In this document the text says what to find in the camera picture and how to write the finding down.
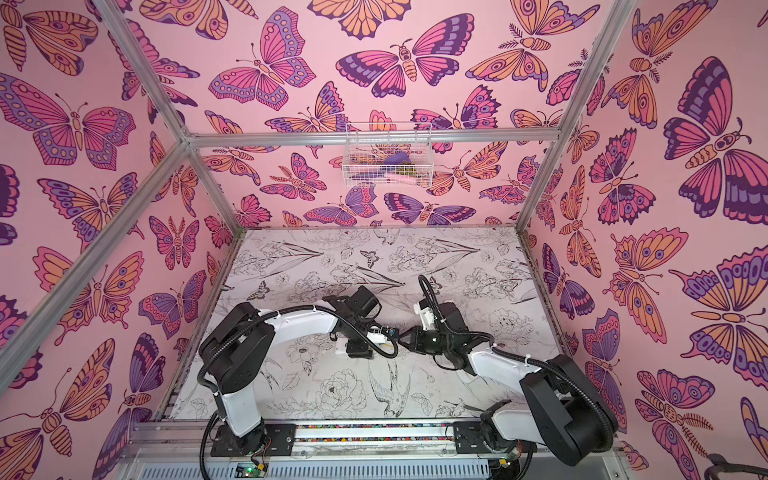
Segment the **white remote with green sticker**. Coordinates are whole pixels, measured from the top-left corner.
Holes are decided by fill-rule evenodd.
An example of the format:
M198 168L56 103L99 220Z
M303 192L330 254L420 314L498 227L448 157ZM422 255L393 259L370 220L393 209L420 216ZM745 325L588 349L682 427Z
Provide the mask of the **white remote with green sticker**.
M369 333L365 338L359 336L354 336L353 338L337 337L335 352L337 355L349 358L369 359L374 355L384 358L395 358L398 355L399 349L386 335Z

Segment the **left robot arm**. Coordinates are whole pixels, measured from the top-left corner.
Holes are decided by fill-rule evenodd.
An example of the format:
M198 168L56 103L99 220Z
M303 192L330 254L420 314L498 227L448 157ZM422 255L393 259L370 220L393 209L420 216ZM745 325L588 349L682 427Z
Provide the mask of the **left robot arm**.
M267 445L265 421L259 411L256 381L270 349L305 337L326 335L346 340L350 358L378 354L394 359L397 341L377 323L381 304L367 288L350 296L326 296L320 305L259 310L249 302L236 305L201 343L203 361L197 383L214 397L210 426L221 420L237 454L250 455Z

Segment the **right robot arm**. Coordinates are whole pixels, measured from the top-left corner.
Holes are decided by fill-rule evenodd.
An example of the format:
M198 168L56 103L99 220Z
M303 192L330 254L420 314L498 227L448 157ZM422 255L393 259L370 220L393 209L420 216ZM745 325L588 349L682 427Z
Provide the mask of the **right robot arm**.
M569 466L613 448L618 418L570 357L538 360L504 351L488 333L470 330L452 302L422 299L414 312L421 324L400 334L401 346L443 358L450 370L498 382L526 401L524 410L498 402L483 412L481 424L490 444L543 445Z

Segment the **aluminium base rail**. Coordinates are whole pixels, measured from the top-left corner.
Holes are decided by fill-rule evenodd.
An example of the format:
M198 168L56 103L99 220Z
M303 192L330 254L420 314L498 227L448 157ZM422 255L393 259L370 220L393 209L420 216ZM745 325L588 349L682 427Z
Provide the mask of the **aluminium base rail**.
M191 455L206 458L265 457L313 459L322 456L518 455L529 450L549 453L543 442L515 432L505 439L478 418L373 419L359 421L267 421L242 439L225 424L205 431L204 421L157 422L136 428L129 451L138 455Z

